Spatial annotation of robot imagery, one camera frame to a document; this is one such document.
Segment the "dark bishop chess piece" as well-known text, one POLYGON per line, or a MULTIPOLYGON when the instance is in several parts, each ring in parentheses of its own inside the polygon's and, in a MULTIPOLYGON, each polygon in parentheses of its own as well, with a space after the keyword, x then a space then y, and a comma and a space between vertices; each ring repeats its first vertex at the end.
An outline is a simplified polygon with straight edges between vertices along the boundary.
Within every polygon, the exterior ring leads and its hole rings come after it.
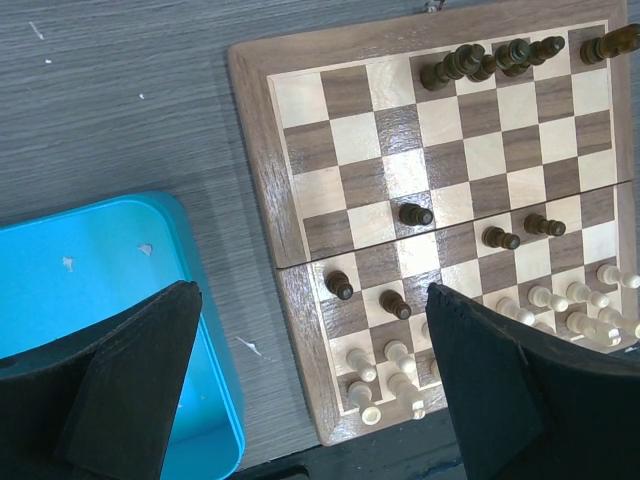
POLYGON ((539 66, 547 60, 555 57, 564 47, 565 39, 562 36, 549 36, 541 41, 535 41, 529 45, 529 55, 521 63, 523 68, 539 66))

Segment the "dark knight chess piece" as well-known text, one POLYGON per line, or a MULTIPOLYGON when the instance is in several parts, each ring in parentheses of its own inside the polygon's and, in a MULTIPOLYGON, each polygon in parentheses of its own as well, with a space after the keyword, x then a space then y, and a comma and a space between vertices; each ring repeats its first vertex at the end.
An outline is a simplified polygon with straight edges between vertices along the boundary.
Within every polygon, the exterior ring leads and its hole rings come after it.
POLYGON ((640 25, 633 23, 589 39, 580 48, 581 60, 593 65, 621 54, 632 53, 639 49, 639 37, 640 25))

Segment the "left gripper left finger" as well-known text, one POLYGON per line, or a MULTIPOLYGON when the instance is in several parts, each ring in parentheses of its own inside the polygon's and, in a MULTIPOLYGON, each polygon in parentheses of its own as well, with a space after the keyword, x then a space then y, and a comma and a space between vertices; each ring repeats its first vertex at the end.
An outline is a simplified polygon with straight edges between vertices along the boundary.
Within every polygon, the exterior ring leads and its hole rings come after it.
POLYGON ((1 361, 4 479, 157 479, 203 306, 177 281, 1 361))

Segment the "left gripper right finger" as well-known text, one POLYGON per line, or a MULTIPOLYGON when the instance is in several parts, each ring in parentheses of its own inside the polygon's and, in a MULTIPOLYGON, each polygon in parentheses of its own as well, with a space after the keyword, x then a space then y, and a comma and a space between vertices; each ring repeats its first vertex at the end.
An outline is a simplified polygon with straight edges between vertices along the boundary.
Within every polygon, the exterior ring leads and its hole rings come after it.
POLYGON ((468 478, 638 478, 638 357, 572 344, 437 283, 426 317, 468 478))

